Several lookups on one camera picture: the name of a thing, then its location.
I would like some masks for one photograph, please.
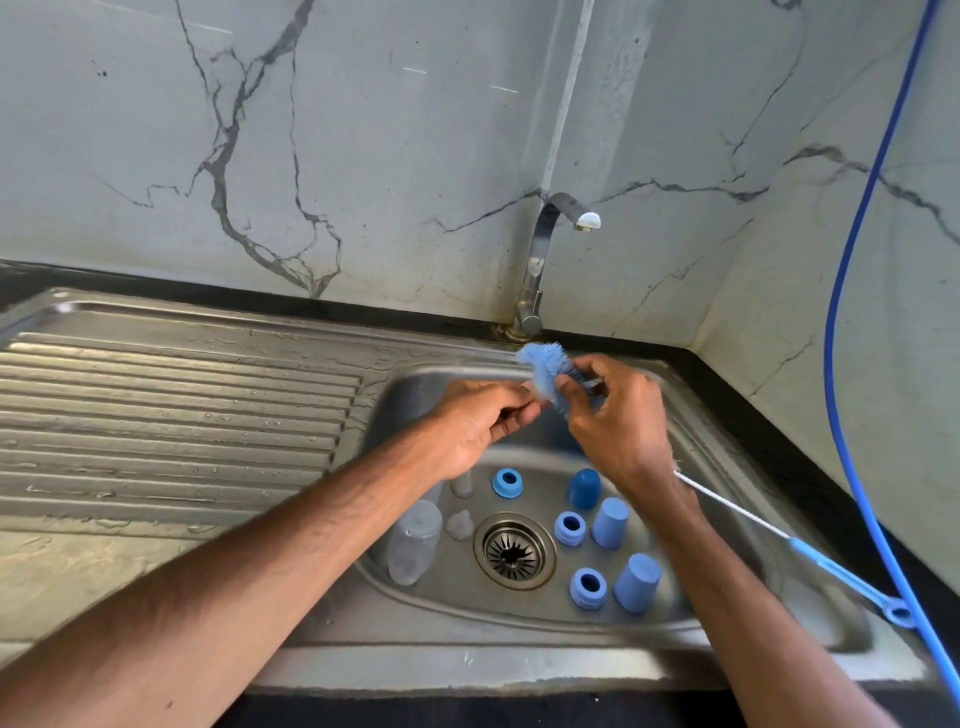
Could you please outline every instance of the hand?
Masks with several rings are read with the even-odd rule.
[[[437,425],[437,448],[444,453],[442,479],[461,475],[477,464],[490,445],[533,422],[540,403],[533,391],[515,381],[450,382],[427,420]]]
[[[596,469],[643,516],[676,501],[677,495],[696,503],[696,496],[673,474],[673,450],[657,383],[602,354],[581,356],[573,365],[587,379],[603,379],[601,390],[607,395],[594,412],[580,384],[569,376],[557,377],[557,387],[570,405],[570,432]]]

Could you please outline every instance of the wet metal surface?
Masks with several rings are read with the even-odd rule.
[[[814,545],[695,397],[658,362],[685,473]],[[0,316],[0,660],[138,574],[289,497],[436,403],[457,376],[525,378],[489,343],[50,291]],[[513,511],[549,532],[587,465],[555,413],[491,449],[473,494],[444,487],[444,517]],[[523,495],[496,496],[502,467]],[[611,493],[609,483],[605,483]],[[711,522],[855,679],[926,679],[912,637],[889,627],[779,540],[704,503]],[[583,512],[588,522],[591,514]],[[627,544],[555,546],[552,576],[507,589],[473,540],[444,533],[409,588],[382,543],[334,585],[254,682],[261,690],[550,692],[723,685],[703,630],[649,532]],[[564,596],[580,566],[612,583],[632,550],[664,567],[640,618]],[[508,554],[512,559],[517,554]]]

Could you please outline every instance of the hairy forearm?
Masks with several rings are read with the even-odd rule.
[[[46,638],[0,671],[0,725],[211,725],[438,479],[432,426],[401,433]]]
[[[692,500],[677,498],[649,521],[748,724],[895,725],[806,634]]]

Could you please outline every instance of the human arm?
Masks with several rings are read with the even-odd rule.
[[[212,725],[417,498],[539,412],[522,385],[455,382],[396,437],[137,579],[0,670],[0,726]]]
[[[630,501],[666,553],[752,726],[829,728],[896,723],[794,621],[704,517],[674,475],[656,382],[606,356],[574,364],[600,377],[597,412],[569,377],[570,431]]]

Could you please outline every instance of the blue brush handle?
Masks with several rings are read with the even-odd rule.
[[[793,550],[795,550],[797,553],[808,558],[827,573],[830,573],[838,578],[855,592],[858,592],[859,594],[870,599],[891,624],[895,624],[897,627],[904,627],[906,629],[916,628],[917,623],[913,620],[910,610],[906,606],[906,602],[899,597],[887,596],[883,592],[875,589],[855,573],[844,569],[835,561],[827,558],[827,556],[822,554],[816,548],[807,542],[801,541],[796,536],[790,539],[790,547],[793,548]]]

